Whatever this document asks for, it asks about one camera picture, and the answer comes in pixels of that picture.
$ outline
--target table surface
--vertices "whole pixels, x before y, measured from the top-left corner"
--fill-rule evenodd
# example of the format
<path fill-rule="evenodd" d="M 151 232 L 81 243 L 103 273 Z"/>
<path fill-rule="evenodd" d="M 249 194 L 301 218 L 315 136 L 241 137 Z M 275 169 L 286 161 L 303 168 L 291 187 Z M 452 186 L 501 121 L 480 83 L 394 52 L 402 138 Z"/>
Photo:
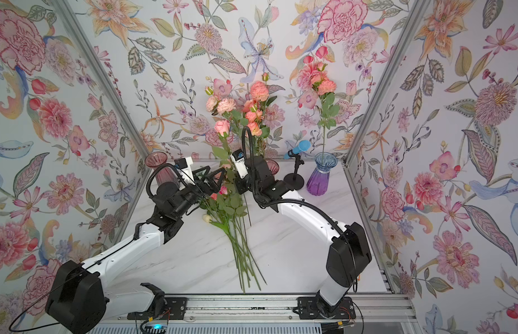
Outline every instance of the table surface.
<path fill-rule="evenodd" d="M 278 161 L 277 179 L 294 169 L 292 161 Z M 209 163 L 196 163 L 195 168 Z M 307 181 L 315 163 L 307 161 L 299 174 Z M 323 196 L 309 194 L 305 187 L 298 191 L 305 200 L 318 206 L 331 217 L 344 223 L 361 224 L 355 201 L 342 166 L 331 170 L 329 189 Z M 249 204 L 251 226 L 246 223 L 248 246 L 266 280 L 262 290 L 255 284 L 252 293 L 315 293 L 327 277 L 328 247 L 321 244 L 297 222 L 267 208 L 261 209 L 251 194 Z M 145 222 L 153 213 L 154 203 L 144 193 L 133 212 L 124 236 L 132 235 L 135 224 Z M 241 293 L 231 243 L 219 228 L 202 220 L 198 209 L 185 217 L 181 230 L 167 244 L 152 250 L 129 267 L 112 286 L 130 289 L 149 282 L 166 293 Z M 358 292 L 385 292 L 386 287 L 373 257 L 360 276 Z"/>

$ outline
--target floral wallpaper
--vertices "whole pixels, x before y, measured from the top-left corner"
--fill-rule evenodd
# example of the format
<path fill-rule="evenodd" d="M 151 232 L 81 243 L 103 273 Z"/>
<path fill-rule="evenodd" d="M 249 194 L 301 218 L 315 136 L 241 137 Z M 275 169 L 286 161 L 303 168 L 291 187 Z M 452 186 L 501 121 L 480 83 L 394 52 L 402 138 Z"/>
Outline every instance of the floral wallpaper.
<path fill-rule="evenodd" d="M 268 74 L 265 155 L 301 140 L 305 158 L 351 145 L 409 12 L 409 0 L 85 0 L 69 2 L 150 151 L 214 158 L 205 87 L 245 108 Z M 336 83 L 340 111 L 324 133 L 312 78 Z"/>
<path fill-rule="evenodd" d="M 145 171 L 49 1 L 0 1 L 0 334 L 115 241 Z M 49 323 L 46 301 L 15 329 Z"/>
<path fill-rule="evenodd" d="M 518 333 L 518 0 L 432 0 L 349 163 L 428 334 Z"/>

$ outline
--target black cable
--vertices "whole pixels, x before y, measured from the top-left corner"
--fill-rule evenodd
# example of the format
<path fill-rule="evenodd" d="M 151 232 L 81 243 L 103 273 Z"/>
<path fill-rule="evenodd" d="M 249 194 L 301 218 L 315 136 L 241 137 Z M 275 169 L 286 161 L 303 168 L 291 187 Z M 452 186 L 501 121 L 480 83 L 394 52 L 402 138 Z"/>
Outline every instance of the black cable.
<path fill-rule="evenodd" d="M 42 297 L 38 298 L 37 301 L 35 301 L 34 303 L 32 303 L 28 308 L 24 309 L 11 323 L 10 323 L 10 326 L 8 326 L 8 330 L 11 331 L 11 332 L 14 332 L 14 333 L 20 333 L 20 332 L 28 332 L 28 331 L 32 331 L 32 330 L 37 330 L 37 329 L 40 329 L 40 328 L 44 328 L 44 327 L 49 327 L 49 326 L 54 326 L 54 325 L 59 325 L 60 323 L 59 322 L 55 322 L 55 323 L 51 323 L 51 324 L 47 324 L 47 325 L 43 325 L 43 326 L 40 326 L 40 327 L 35 327 L 35 328 L 30 328 L 30 329 L 23 329 L 23 330 L 18 330 L 18 329 L 12 329 L 12 325 L 14 325 L 14 323 L 22 316 L 24 315 L 31 307 L 33 307 L 34 305 L 36 305 L 36 303 L 38 303 L 39 301 L 41 301 L 43 298 L 47 297 L 48 295 L 50 295 L 53 291 L 57 290 L 58 288 L 62 287 L 64 284 L 68 283 L 69 281 L 71 281 L 72 279 L 74 278 L 77 278 L 78 275 L 81 275 L 83 272 L 85 271 L 88 271 L 90 268 L 92 268 L 93 266 L 95 266 L 96 264 L 101 264 L 101 262 L 108 258 L 109 256 L 113 255 L 115 252 L 117 251 L 120 251 L 122 250 L 124 247 L 128 246 L 129 244 L 131 244 L 133 242 L 133 240 L 129 241 L 127 244 L 124 244 L 122 247 L 120 247 L 119 249 L 113 251 L 112 253 L 110 253 L 109 255 L 107 255 L 106 257 L 102 258 L 101 260 L 98 260 L 97 262 L 95 262 L 94 264 L 88 266 L 88 268 L 83 268 L 82 271 L 72 277 L 70 277 L 69 279 L 67 279 L 64 283 L 62 283 L 61 285 L 57 286 L 55 289 L 49 291 L 48 293 L 44 294 Z"/>

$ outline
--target vase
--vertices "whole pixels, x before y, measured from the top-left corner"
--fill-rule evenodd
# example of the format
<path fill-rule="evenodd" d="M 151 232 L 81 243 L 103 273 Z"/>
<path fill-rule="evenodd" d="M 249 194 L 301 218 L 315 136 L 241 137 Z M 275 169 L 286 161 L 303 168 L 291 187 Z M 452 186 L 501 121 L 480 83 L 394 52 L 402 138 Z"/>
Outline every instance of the vase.
<path fill-rule="evenodd" d="M 167 160 L 168 156 L 166 155 L 166 153 L 153 152 L 146 157 L 144 163 L 146 164 L 146 166 L 156 169 L 158 166 L 165 164 Z M 165 182 L 173 182 L 178 184 L 177 178 L 175 177 L 175 173 L 169 167 L 165 167 L 161 171 L 159 171 L 155 176 L 155 179 L 157 180 L 157 185 L 161 185 Z"/>
<path fill-rule="evenodd" d="M 337 165 L 337 157 L 323 152 L 315 156 L 316 168 L 307 181 L 307 191 L 315 196 L 322 196 L 329 184 L 329 171 Z"/>

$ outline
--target microphone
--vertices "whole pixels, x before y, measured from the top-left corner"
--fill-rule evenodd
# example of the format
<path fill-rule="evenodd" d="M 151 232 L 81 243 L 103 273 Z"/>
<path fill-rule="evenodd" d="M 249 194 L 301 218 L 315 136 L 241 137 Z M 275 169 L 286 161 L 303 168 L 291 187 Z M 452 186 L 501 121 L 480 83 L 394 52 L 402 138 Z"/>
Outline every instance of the microphone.
<path fill-rule="evenodd" d="M 289 150 L 293 152 L 293 154 L 298 154 L 300 152 L 305 152 L 307 150 L 309 150 L 309 148 L 311 147 L 311 142 L 310 141 L 301 141 L 295 148 Z M 285 155 L 283 156 L 283 159 L 290 159 L 291 157 L 289 157 L 289 153 L 285 153 Z"/>

